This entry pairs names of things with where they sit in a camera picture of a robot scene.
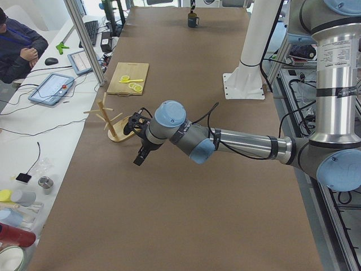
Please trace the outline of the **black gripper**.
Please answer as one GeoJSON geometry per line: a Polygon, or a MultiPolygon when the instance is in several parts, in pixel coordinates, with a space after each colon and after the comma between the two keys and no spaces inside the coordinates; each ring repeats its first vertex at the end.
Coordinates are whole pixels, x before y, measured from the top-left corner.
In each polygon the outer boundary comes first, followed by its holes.
{"type": "Polygon", "coordinates": [[[142,146],[138,151],[136,158],[134,159],[133,163],[135,165],[141,166],[141,164],[145,161],[148,154],[151,151],[155,151],[158,149],[158,145],[152,143],[148,138],[144,137],[141,139],[142,146]]]}

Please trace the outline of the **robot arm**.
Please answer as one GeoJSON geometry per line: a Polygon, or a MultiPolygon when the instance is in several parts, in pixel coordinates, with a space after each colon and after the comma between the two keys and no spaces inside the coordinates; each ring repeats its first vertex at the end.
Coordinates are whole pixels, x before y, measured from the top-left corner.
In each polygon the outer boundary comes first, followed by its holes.
{"type": "MultiPolygon", "coordinates": [[[[198,119],[214,103],[211,124],[217,128],[272,135],[277,133],[278,115],[272,94],[264,100],[226,100],[222,73],[236,65],[249,24],[241,8],[201,8],[201,25],[187,26],[185,8],[134,8],[127,29],[138,61],[149,64],[145,93],[133,98],[129,108],[156,110],[166,100],[184,105],[191,120],[198,119]]],[[[167,142],[148,155],[141,165],[129,163],[122,179],[132,183],[213,180],[276,180],[291,173],[289,166],[218,151],[198,165],[175,145],[167,142]]]]}

